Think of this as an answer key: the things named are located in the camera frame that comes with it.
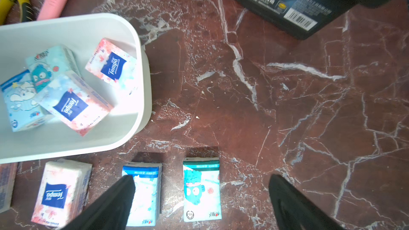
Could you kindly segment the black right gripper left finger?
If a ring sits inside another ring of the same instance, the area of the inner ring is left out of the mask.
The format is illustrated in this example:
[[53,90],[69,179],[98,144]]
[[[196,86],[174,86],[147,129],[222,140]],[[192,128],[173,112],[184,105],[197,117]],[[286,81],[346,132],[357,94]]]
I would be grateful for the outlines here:
[[64,230],[124,230],[135,194],[132,176],[119,179]]

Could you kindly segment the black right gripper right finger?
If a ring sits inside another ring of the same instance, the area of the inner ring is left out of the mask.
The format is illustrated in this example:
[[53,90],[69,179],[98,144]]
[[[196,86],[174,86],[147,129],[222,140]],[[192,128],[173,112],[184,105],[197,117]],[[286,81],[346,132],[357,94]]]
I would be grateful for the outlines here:
[[280,230],[343,230],[280,175],[270,177],[269,195]]

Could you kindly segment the blue cartoon tissue pack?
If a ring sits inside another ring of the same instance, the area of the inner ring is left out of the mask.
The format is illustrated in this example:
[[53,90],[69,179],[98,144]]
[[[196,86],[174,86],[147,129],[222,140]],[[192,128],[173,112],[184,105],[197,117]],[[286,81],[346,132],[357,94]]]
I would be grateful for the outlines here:
[[123,166],[122,175],[130,175],[135,193],[127,221],[128,227],[155,226],[160,214],[161,163],[130,162]]

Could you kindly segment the pink Tempo tissue pack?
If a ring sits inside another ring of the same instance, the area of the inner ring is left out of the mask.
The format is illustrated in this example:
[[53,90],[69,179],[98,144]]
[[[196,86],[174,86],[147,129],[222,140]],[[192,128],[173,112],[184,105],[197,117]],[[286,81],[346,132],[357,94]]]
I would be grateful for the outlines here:
[[17,173],[18,164],[1,164],[1,175],[0,175],[0,213],[3,213],[10,209],[11,200],[14,188],[14,181]]
[[92,164],[59,159],[45,164],[33,223],[62,228],[83,210]]
[[85,136],[114,108],[72,70],[55,77],[34,101],[80,136]]

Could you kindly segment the teal cartoon tissue pack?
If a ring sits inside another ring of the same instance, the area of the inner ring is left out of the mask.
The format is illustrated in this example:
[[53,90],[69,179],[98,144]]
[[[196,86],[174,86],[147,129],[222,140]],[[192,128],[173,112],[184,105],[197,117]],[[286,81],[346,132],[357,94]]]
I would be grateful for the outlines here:
[[218,157],[183,160],[185,222],[222,219],[219,176]]

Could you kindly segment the white plastic storage box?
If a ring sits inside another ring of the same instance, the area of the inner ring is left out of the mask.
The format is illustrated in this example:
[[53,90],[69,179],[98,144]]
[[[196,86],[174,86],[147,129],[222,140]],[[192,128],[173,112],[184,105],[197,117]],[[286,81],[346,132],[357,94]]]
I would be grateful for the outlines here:
[[[138,59],[137,90],[126,96],[85,70],[99,41],[107,38]],[[112,13],[87,14],[1,27],[1,81],[23,71],[25,59],[55,45],[71,49],[86,84],[114,109],[85,136],[52,119],[28,131],[13,132],[1,104],[1,163],[31,161],[115,149],[148,123],[152,88],[148,57],[134,27]]]

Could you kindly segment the pink Tempo pack in box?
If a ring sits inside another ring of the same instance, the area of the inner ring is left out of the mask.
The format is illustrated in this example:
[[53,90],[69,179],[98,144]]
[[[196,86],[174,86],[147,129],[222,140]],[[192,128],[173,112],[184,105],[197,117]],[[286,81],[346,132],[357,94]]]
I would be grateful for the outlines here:
[[138,60],[106,38],[100,40],[85,70],[125,94],[137,89]]

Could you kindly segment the teal cartoon pack in box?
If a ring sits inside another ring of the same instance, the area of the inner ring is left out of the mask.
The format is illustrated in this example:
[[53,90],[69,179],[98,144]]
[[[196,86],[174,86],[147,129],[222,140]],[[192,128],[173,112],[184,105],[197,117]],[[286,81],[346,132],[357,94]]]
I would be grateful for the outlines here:
[[72,50],[64,45],[51,47],[25,59],[36,92],[39,93],[54,78],[72,70],[81,75]]

